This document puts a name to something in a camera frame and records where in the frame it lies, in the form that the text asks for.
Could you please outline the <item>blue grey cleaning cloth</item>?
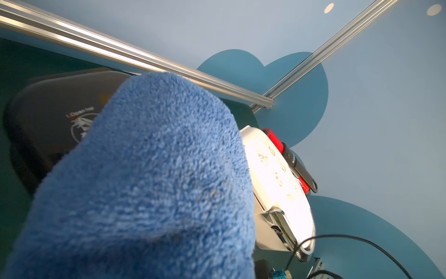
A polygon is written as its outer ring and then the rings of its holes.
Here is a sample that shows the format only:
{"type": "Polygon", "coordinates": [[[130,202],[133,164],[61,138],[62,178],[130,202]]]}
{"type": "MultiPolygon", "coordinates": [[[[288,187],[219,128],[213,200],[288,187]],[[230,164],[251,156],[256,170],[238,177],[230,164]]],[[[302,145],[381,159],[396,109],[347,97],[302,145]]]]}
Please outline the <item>blue grey cleaning cloth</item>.
{"type": "Polygon", "coordinates": [[[43,179],[5,279],[252,279],[253,185],[228,107],[128,79],[43,179]]]}

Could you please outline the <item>red coffee machine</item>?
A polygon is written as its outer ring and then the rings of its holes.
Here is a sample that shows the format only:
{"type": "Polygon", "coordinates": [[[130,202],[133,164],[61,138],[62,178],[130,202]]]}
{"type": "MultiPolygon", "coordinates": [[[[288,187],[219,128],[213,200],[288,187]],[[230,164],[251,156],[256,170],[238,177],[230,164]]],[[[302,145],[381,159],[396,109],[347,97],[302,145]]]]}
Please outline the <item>red coffee machine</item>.
{"type": "Polygon", "coordinates": [[[274,144],[285,161],[288,163],[291,172],[300,184],[305,195],[309,196],[310,192],[317,193],[318,186],[315,179],[305,168],[298,156],[285,143],[283,143],[271,129],[262,129],[262,131],[266,134],[269,140],[274,144]]]}

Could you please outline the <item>white coffee machine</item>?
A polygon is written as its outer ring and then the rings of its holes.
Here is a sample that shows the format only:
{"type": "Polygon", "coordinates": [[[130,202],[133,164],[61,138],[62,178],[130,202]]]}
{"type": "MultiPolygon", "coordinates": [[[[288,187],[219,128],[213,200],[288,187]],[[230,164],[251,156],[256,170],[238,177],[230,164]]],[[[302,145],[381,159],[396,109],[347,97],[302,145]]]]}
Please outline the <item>white coffee machine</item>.
{"type": "Polygon", "coordinates": [[[309,261],[315,224],[302,186],[265,132],[246,126],[240,133],[253,184],[257,246],[309,261]]]}

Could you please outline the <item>black coffee machine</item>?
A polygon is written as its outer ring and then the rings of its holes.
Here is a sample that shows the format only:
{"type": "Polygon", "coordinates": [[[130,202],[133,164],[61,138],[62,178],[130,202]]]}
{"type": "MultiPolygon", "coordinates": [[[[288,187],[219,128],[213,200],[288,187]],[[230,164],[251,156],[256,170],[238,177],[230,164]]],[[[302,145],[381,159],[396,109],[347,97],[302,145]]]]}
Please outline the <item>black coffee machine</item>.
{"type": "Polygon", "coordinates": [[[3,125],[10,160],[29,195],[87,135],[98,113],[130,77],[107,68],[35,77],[9,101],[3,125]]]}

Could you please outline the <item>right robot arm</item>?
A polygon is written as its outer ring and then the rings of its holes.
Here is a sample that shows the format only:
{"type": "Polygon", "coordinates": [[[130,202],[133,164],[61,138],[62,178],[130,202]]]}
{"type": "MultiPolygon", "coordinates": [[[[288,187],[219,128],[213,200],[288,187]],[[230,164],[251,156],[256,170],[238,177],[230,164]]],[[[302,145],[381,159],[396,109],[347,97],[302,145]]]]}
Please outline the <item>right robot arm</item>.
{"type": "MultiPolygon", "coordinates": [[[[267,260],[258,260],[254,263],[254,272],[257,279],[292,279],[289,270],[275,270],[267,260]]],[[[342,276],[323,269],[320,259],[317,259],[310,271],[307,279],[343,279],[342,276]]]]}

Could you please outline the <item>right aluminium frame post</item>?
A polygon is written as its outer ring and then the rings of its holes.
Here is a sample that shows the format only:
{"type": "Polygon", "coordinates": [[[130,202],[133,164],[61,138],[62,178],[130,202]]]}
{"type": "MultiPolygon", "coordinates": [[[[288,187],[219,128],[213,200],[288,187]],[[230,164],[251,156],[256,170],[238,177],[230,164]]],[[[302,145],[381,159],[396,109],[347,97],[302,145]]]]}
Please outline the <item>right aluminium frame post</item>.
{"type": "Polygon", "coordinates": [[[312,69],[320,65],[326,58],[345,45],[349,40],[358,35],[362,30],[366,29],[372,22],[397,2],[397,0],[374,1],[325,44],[321,45],[308,58],[302,61],[302,63],[297,65],[291,72],[271,87],[264,96],[271,100],[277,98],[297,81],[302,79],[307,73],[312,71],[312,69]]]}

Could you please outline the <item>horizontal aluminium frame bar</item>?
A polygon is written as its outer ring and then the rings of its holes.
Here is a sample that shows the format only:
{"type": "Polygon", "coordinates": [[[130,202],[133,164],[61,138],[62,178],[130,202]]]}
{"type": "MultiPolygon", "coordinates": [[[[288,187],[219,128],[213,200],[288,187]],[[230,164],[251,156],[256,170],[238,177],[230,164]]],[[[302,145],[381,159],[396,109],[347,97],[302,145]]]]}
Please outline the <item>horizontal aluminium frame bar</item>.
{"type": "Polygon", "coordinates": [[[135,69],[175,73],[207,90],[263,108],[270,109],[274,106],[271,98],[181,66],[25,3],[1,1],[1,27],[135,69]]]}

